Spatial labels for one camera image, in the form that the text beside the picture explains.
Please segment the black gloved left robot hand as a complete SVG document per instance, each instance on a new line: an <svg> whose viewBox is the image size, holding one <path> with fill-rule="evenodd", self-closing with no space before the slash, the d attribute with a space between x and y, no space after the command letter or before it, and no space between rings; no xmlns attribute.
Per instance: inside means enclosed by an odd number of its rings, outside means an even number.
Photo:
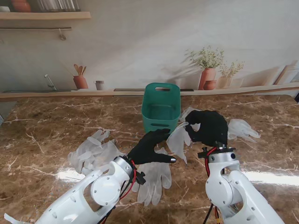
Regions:
<svg viewBox="0 0 299 224"><path fill-rule="evenodd" d="M137 145L128 153L127 157L132 160L135 165L142 165L151 162L159 163L175 163L176 158L166 154L158 154L155 152L155 146L168 139L170 129L158 129L146 133Z"/></svg>

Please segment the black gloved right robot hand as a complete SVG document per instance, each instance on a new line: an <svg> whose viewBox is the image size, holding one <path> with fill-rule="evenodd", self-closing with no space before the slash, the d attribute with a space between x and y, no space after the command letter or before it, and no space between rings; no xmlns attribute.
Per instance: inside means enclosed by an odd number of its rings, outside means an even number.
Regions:
<svg viewBox="0 0 299 224"><path fill-rule="evenodd" d="M185 118L188 132L192 142L201 142L210 147L228 144L228 125L225 118L217 111L191 111Z"/></svg>

